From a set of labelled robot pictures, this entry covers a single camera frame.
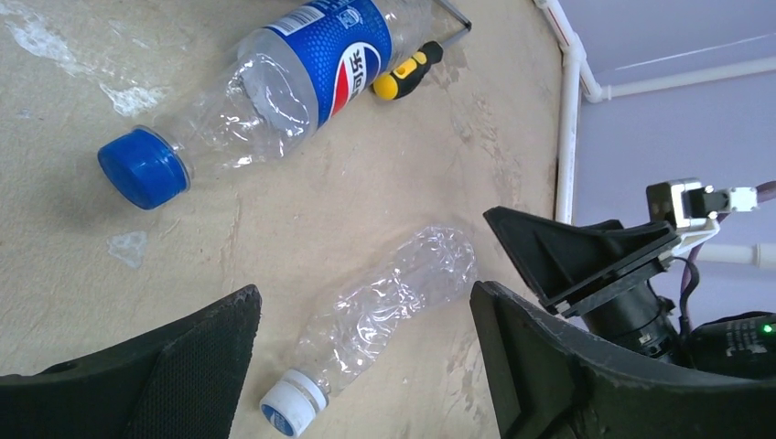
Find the Pepsi bottle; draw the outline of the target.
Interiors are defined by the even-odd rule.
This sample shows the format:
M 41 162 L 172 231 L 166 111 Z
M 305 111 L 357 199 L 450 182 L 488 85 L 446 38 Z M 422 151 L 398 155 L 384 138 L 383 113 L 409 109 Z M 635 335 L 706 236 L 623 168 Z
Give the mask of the Pepsi bottle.
M 175 110 L 103 146 L 99 165 L 141 209 L 196 182 L 301 146 L 428 39 L 429 1 L 311 1 L 237 46 L 232 64 Z

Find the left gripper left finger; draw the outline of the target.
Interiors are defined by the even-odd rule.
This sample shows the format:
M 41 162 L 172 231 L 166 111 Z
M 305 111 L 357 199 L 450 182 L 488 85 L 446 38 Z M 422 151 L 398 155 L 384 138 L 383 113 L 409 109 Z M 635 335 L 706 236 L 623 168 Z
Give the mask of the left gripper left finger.
M 4 438 L 227 438 L 261 318 L 249 284 L 35 375 L 1 378 Z

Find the crushed clear bottle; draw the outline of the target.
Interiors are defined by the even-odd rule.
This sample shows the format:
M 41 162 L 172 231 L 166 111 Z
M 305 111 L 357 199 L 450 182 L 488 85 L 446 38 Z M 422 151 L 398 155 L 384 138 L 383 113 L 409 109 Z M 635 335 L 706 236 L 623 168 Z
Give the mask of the crushed clear bottle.
M 375 362 L 401 321 L 458 300 L 477 276 L 462 230 L 416 231 L 310 316 L 288 370 L 260 400 L 261 413 L 280 434 L 298 438 Z

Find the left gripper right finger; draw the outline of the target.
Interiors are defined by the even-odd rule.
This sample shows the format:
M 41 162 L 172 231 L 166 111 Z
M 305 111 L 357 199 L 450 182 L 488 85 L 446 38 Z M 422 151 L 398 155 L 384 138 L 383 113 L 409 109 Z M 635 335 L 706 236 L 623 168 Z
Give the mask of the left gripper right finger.
M 470 310 L 502 438 L 772 438 L 775 384 L 686 369 L 618 347 L 503 285 Z

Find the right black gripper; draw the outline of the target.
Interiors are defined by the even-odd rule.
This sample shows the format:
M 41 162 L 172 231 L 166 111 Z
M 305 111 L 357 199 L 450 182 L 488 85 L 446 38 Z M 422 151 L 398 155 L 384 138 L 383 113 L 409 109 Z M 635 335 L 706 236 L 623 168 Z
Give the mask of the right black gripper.
M 545 311 L 582 316 L 589 332 L 645 357 L 683 362 L 675 304 L 646 282 L 679 243 L 668 222 L 577 227 L 505 207 L 483 217 Z

